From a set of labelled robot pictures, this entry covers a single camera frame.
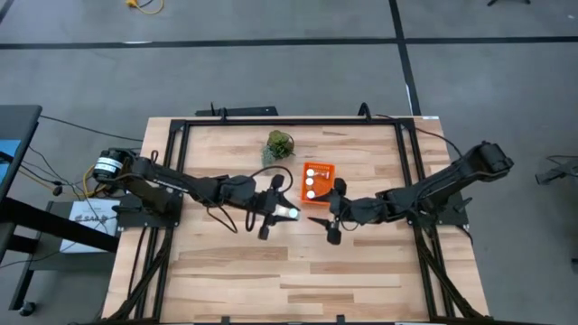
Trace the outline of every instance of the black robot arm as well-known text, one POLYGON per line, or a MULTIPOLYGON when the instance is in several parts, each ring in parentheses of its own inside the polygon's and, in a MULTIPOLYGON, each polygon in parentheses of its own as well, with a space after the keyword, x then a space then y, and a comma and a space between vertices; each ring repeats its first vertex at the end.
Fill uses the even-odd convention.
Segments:
POLYGON ((497 144, 483 142, 442 171, 405 188, 378 192, 375 198, 347 199, 347 185, 338 178, 324 198, 330 203, 333 221, 310 219, 322 224, 328 231, 327 240, 338 245, 340 223, 343 221, 365 225, 408 218, 419 222, 446 209, 448 199, 464 187, 475 181, 500 179, 508 174, 513 165, 497 144))
POLYGON ((256 192, 256 181, 250 176, 197 178, 163 167, 152 158, 138 157, 125 149, 111 148, 101 153, 93 177, 100 183, 130 191, 143 202, 148 211, 159 216, 174 209, 175 192, 189 194, 193 200, 207 208, 228 205, 245 210, 247 218, 250 215, 253 219, 255 215, 265 216, 259 230, 259 238, 264 240, 267 239, 269 226, 299 218, 299 209, 280 190, 284 183, 283 175, 274 176, 269 189, 256 192))

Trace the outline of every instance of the orange container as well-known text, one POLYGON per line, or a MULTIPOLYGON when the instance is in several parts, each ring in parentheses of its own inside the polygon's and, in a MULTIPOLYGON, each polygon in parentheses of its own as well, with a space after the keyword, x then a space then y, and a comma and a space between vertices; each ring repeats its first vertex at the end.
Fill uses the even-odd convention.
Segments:
POLYGON ((319 202, 307 198, 307 192, 312 190, 315 197, 329 193, 335 181, 335 166, 325 162, 305 162, 301 179, 301 202, 321 205, 329 205, 329 202, 319 202), (307 179, 312 179, 313 184, 307 184, 307 179))

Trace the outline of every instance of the caster wheel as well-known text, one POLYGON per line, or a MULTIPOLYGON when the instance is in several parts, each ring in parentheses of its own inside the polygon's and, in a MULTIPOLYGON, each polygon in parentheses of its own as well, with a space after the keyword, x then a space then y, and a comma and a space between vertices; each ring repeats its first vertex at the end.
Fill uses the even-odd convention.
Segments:
POLYGON ((36 303, 34 302, 24 302, 20 308, 20 316, 27 317, 34 313, 36 310, 36 303))

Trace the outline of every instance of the small potted plant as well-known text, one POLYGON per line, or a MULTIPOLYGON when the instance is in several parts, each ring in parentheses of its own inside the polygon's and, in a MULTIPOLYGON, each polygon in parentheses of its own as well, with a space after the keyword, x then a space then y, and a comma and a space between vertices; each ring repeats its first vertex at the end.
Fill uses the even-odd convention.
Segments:
POLYGON ((279 130, 269 133, 267 143, 261 155, 263 166, 266 167, 277 160, 284 159, 293 154, 295 142, 293 138, 279 130))

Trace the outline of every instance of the wooden table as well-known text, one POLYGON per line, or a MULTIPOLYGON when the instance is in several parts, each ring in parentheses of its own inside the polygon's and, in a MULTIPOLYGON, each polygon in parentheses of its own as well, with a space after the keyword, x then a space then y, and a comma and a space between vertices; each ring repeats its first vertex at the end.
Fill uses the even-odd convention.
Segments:
MULTIPOLYGON (((143 156, 157 150, 159 162, 163 160, 170 120, 149 119, 143 156)), ((415 122, 426 131, 442 133, 437 119, 418 117, 415 122)), ((298 199, 305 161, 334 163, 338 177, 348 183, 351 199, 403 187, 392 126, 195 126, 185 172, 194 176, 250 174, 262 167, 261 148, 274 129, 289 133, 296 143, 295 157, 282 165, 295 177, 286 197, 301 207, 302 219, 271 227, 269 240, 261 241, 256 237, 260 219, 256 229, 247 233, 245 212, 227 209, 238 224, 239 234, 234 235, 200 204, 185 198, 182 223, 172 242, 161 321, 219 321, 223 315, 232 321, 334 321, 337 314, 347 320, 427 320, 414 235, 404 221, 345 231, 341 245, 332 246, 325 241, 324 229, 306 218, 330 218, 328 209, 298 199)), ((426 174, 448 165, 444 141, 419 132, 418 137, 426 174)), ((405 140, 411 162, 408 136, 405 140)), ((172 167, 177 154, 175 145, 172 167)), ((257 177, 257 190, 268 186, 271 175, 257 177)), ((222 217, 217 210, 214 213, 222 217)), ((439 232, 448 275, 475 309, 487 313, 470 240, 456 227, 439 227, 439 232)), ((140 228, 134 228, 121 236, 105 317, 126 298, 140 233, 140 228)), ((433 274, 432 278, 438 313, 443 315, 439 285, 433 274)), ((145 316, 151 315, 155 286, 153 279, 145 316)))

